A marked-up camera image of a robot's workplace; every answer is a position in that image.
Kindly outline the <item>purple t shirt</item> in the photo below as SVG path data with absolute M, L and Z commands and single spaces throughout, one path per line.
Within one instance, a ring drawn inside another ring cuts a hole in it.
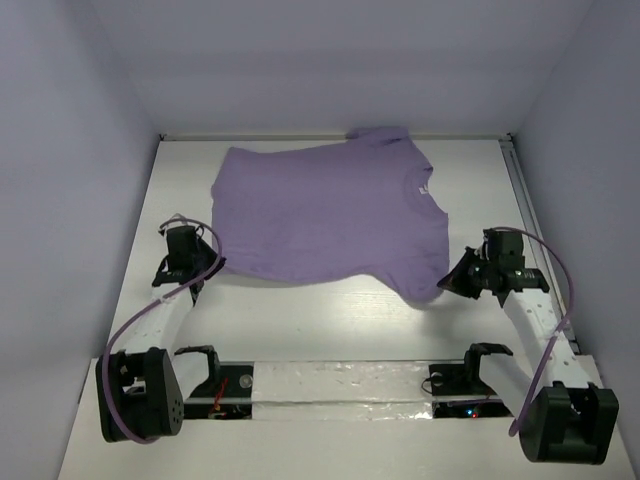
M 291 285 L 369 275 L 408 302 L 430 302 L 450 265 L 432 172 L 401 127 L 297 150 L 232 147 L 211 188 L 227 268 Z

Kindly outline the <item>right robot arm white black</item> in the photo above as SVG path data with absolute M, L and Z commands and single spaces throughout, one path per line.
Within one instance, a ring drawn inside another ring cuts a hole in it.
M 484 231 L 439 288 L 464 298 L 491 293 L 512 322 L 532 368 L 526 373 L 513 351 L 497 343 L 472 344 L 459 363 L 432 364 L 422 386 L 437 397 L 485 397 L 512 414 L 509 434 L 531 462 L 601 465 L 619 412 L 615 393 L 598 387 L 581 366 L 553 309 L 544 274 L 526 265 L 527 232 L 513 227 Z

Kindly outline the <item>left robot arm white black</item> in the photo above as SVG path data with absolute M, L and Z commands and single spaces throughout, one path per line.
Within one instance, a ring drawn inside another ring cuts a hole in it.
M 167 253 L 152 280 L 151 301 L 112 335 L 96 363 L 100 428 L 108 443 L 145 445 L 175 436 L 190 394 L 226 386 L 213 346 L 175 344 L 205 283 L 226 262 L 219 237 L 204 238 L 210 229 L 193 219 L 159 228 Z

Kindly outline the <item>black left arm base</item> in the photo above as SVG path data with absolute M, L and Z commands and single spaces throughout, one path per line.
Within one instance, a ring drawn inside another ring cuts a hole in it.
M 203 365 L 174 363 L 182 400 L 171 402 L 171 415 L 184 420 L 248 420 L 252 418 L 254 364 L 223 362 L 219 380 L 209 380 Z

